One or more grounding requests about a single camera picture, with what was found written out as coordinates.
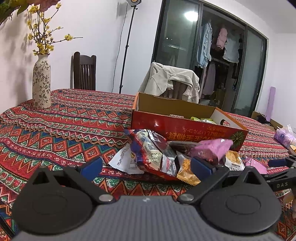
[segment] wooden chair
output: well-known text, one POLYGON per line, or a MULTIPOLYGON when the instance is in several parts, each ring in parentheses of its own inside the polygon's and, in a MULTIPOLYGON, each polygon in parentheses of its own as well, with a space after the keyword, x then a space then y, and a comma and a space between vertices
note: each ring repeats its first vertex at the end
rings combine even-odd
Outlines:
POLYGON ((92 57, 74 53, 74 88, 81 90, 96 90, 96 56, 92 57))
POLYGON ((166 90, 161 96, 170 99, 182 99, 182 95, 187 89, 187 85, 173 80, 173 90, 166 90))

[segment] sliding glass door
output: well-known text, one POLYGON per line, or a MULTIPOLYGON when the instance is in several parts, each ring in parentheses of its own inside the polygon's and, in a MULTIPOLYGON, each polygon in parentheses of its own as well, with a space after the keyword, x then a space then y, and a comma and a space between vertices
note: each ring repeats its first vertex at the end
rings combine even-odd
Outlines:
POLYGON ((243 70, 239 78, 232 113, 251 116, 255 109, 266 59, 266 39, 246 27, 243 70))
POLYGON ((166 0, 153 61, 190 69, 200 12, 200 4, 197 2, 166 0))

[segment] light blue shirt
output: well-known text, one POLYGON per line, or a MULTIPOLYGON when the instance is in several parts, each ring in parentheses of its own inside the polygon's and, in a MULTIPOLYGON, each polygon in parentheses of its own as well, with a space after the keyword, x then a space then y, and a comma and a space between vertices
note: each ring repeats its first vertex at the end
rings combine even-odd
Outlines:
POLYGON ((210 55, 211 44, 212 44, 212 24, 211 20, 209 20, 205 25, 201 27, 200 31, 200 43, 197 48, 197 66, 201 68, 207 67, 209 61, 212 60, 210 55))

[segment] vase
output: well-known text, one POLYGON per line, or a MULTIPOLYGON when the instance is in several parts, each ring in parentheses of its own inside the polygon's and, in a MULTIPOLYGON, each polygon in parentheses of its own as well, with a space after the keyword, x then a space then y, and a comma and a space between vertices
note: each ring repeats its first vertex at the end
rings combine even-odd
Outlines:
POLYGON ((34 109, 47 109, 51 107, 50 101, 50 64, 48 54, 38 55, 33 70, 33 107, 34 109))

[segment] tripod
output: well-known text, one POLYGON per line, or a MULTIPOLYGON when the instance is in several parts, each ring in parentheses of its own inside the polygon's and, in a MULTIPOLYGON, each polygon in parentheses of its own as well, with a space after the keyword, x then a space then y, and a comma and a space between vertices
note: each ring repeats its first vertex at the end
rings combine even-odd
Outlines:
POLYGON ((123 59, 123 65, 122 65, 122 73, 121 73, 121 80, 120 80, 120 87, 119 87, 119 93, 121 94, 121 89, 122 89, 122 87, 123 87, 123 85, 122 85, 122 80, 123 80, 123 73, 124 73, 124 66, 125 66, 125 64, 126 64, 126 55, 127 55, 127 52, 128 52, 128 42, 129 42, 129 37, 130 37, 130 35, 131 35, 131 26, 132 26, 132 24, 133 24, 133 17, 134 17, 134 15, 135 15, 135 11, 137 10, 137 8, 136 8, 136 5, 135 6, 133 6, 133 15, 132 15, 132 17, 131 17, 131 25, 130 25, 130 28, 129 28, 129 31, 128 31, 128 39, 127 39, 127 42, 126 42, 126 51, 125 51, 125 53, 124 53, 124 59, 123 59))

